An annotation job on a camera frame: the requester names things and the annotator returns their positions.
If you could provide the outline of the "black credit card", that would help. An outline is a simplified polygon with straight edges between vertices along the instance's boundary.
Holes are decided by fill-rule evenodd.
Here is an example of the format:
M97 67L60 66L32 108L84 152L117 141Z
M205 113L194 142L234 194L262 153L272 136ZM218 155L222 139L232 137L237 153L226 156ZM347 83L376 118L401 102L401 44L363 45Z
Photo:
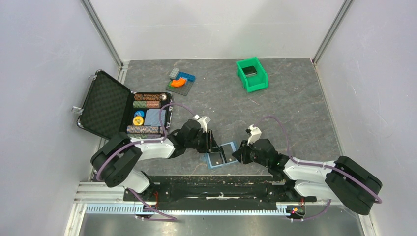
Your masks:
M225 164L224 158L221 152L210 153L208 155L209 164L212 167L217 167Z
M224 152L223 158L224 158L225 164L237 162L236 158L233 157L233 153L236 151L236 146L234 142L223 144L221 145L221 147Z

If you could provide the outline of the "blue leather card holder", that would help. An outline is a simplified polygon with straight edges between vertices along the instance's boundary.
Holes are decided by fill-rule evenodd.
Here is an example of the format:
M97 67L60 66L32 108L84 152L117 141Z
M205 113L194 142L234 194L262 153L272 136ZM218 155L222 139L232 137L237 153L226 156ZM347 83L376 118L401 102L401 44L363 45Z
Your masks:
M200 157L200 160L206 163L207 167L211 170L238 163L238 160L232 156L237 151L235 141L221 144L220 147L223 151L205 153Z

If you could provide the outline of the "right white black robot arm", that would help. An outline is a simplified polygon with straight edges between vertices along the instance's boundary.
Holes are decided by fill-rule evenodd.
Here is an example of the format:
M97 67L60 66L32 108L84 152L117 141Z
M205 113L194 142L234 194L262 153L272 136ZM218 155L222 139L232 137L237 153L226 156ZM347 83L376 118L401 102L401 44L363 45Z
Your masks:
M374 204L382 203L378 196L382 182L347 156L327 162L305 161L281 154L268 139L259 139L252 144L242 141L233 157L243 164L260 164L284 180L284 195L291 201L300 197L337 200L360 215L368 215Z

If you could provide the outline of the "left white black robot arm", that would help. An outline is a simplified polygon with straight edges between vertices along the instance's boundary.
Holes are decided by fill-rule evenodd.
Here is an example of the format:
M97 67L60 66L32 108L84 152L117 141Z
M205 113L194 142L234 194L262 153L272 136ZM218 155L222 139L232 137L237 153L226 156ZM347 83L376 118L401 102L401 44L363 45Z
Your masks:
M135 168L136 164L148 159L176 158L187 149L201 154L224 152L202 117L188 120L162 139L140 140L120 132L92 156L90 163L97 171L98 181L109 188L121 185L146 201L154 196L154 186L145 172Z

